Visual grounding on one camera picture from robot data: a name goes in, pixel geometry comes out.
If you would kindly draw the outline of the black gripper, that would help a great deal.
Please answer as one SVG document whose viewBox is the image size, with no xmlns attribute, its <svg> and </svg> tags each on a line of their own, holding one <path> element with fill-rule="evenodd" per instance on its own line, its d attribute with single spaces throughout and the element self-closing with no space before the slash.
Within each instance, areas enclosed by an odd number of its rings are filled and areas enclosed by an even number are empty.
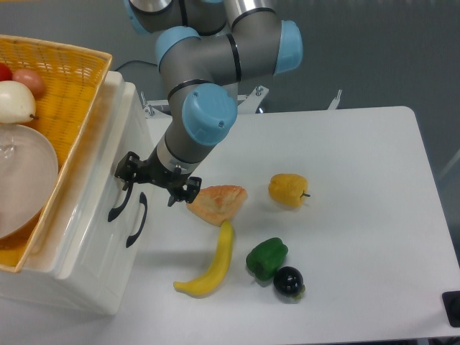
<svg viewBox="0 0 460 345">
<path fill-rule="evenodd" d="M 201 190 L 201 178 L 190 177 L 190 165 L 173 157 L 167 149 L 154 149 L 144 161 L 136 153 L 127 152 L 114 176 L 123 181 L 122 190 L 126 191 L 137 181 L 137 173 L 139 183 L 151 183 L 168 191 L 168 207 L 176 202 L 192 203 Z"/>
</svg>

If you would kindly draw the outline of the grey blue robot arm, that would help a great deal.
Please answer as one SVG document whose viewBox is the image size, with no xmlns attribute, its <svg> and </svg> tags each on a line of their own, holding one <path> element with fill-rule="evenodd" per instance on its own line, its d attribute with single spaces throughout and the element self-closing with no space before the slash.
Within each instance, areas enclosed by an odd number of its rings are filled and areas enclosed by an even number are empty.
<svg viewBox="0 0 460 345">
<path fill-rule="evenodd" d="M 158 33 L 155 57 L 172 121 L 146 160 L 133 152 L 115 176 L 126 193 L 151 183 L 169 204 L 192 203 L 201 188 L 194 170 L 229 133 L 237 117 L 227 87 L 296 69 L 303 40 L 271 1 L 127 1 L 138 32 Z"/>
</svg>

